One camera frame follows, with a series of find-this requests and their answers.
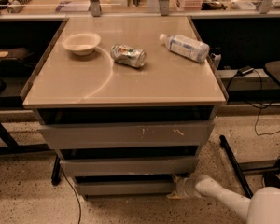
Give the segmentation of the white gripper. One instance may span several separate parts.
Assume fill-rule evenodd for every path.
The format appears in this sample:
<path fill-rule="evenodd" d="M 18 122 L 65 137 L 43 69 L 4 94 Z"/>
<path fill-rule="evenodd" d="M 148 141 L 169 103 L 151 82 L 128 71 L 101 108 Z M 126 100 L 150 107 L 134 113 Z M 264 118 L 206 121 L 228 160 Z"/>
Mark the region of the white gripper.
<path fill-rule="evenodd" d="M 173 181 L 176 183 L 176 193 L 168 194 L 168 199 L 179 200 L 182 198 L 200 197 L 199 192 L 195 188 L 195 180 L 190 177 L 179 178 L 176 174 L 171 174 Z"/>

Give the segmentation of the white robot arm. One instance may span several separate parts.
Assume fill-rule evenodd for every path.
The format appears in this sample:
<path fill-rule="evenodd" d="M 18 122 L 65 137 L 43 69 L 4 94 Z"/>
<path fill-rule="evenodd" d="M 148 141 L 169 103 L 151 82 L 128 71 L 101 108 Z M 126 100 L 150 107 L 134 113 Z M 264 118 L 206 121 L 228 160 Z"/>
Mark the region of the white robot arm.
<path fill-rule="evenodd" d="M 245 224 L 280 224 L 280 189 L 265 187 L 247 198 L 225 189 L 209 175 L 174 176 L 175 189 L 170 199 L 214 198 L 227 206 Z"/>

